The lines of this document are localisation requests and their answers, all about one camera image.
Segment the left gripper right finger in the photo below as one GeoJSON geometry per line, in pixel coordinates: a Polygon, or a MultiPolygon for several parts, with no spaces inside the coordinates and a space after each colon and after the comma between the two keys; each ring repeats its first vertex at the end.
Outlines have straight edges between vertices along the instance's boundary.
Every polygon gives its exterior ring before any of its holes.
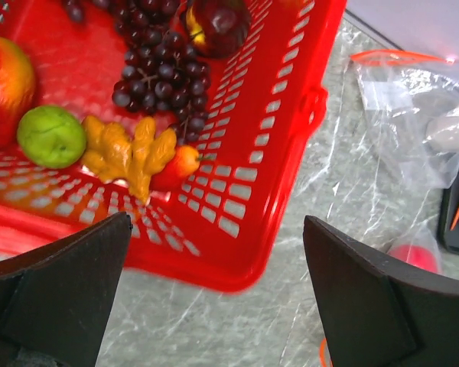
{"type": "Polygon", "coordinates": [[[304,250],[335,366],[459,366],[459,280],[416,268],[315,216],[304,250]]]}

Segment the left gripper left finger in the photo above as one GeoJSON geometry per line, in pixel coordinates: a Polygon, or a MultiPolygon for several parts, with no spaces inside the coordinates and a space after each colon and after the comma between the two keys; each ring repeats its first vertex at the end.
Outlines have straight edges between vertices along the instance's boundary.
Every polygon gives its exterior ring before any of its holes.
{"type": "Polygon", "coordinates": [[[131,235],[131,218],[120,212],[0,261],[0,366],[21,349],[94,366],[131,235]]]}

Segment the dark red apple toy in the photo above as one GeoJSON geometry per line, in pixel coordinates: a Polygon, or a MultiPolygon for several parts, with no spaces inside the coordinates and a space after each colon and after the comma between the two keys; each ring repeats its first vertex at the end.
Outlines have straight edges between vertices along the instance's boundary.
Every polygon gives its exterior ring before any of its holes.
{"type": "Polygon", "coordinates": [[[227,58],[246,42],[252,16],[243,0],[195,0],[181,15],[189,40],[206,58],[227,58]]]}

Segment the clear zip bag orange zipper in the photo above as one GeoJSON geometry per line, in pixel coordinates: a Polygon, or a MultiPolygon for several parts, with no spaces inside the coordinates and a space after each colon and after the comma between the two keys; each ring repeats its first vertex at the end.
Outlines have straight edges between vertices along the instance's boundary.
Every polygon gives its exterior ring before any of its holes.
{"type": "Polygon", "coordinates": [[[327,227],[312,230],[306,256],[326,336],[320,354],[330,366],[397,366],[425,349],[392,273],[439,273],[431,249],[399,243],[383,253],[327,227]]]}

